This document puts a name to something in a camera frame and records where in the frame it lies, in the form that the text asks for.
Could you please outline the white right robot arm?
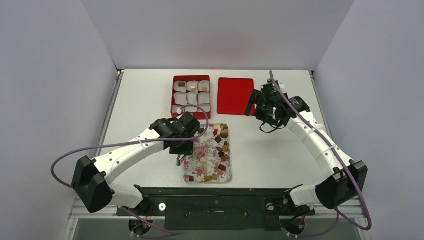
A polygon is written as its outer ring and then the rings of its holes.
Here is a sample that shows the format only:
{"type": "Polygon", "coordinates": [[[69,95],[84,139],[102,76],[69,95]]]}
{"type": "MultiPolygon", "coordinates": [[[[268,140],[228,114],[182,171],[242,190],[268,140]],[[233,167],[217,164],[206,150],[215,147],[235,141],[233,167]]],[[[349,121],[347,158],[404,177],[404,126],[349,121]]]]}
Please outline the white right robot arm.
{"type": "Polygon", "coordinates": [[[245,115],[253,116],[270,125],[274,131],[286,128],[304,144],[319,165],[325,180],[315,185],[303,185],[292,189],[282,199],[283,209],[296,213],[303,205],[321,204],[333,210],[356,197],[363,189],[368,167],[363,161],[354,161],[326,134],[315,119],[310,107],[299,96],[281,95],[272,82],[252,90],[245,115]]]}

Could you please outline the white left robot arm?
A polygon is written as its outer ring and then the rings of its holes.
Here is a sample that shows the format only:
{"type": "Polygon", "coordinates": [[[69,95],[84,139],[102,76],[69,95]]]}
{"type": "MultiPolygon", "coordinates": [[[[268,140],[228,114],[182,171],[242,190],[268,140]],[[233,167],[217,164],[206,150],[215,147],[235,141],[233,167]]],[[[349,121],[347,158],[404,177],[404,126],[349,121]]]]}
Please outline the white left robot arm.
{"type": "Polygon", "coordinates": [[[164,150],[169,150],[171,155],[192,155],[193,138],[200,125],[189,112],[177,118],[158,119],[134,138],[134,144],[116,148],[93,159],[87,156],[80,158],[71,186],[89,213],[115,205],[143,215],[149,210],[149,201],[141,188],[138,185],[117,184],[115,180],[135,164],[164,150]]]}

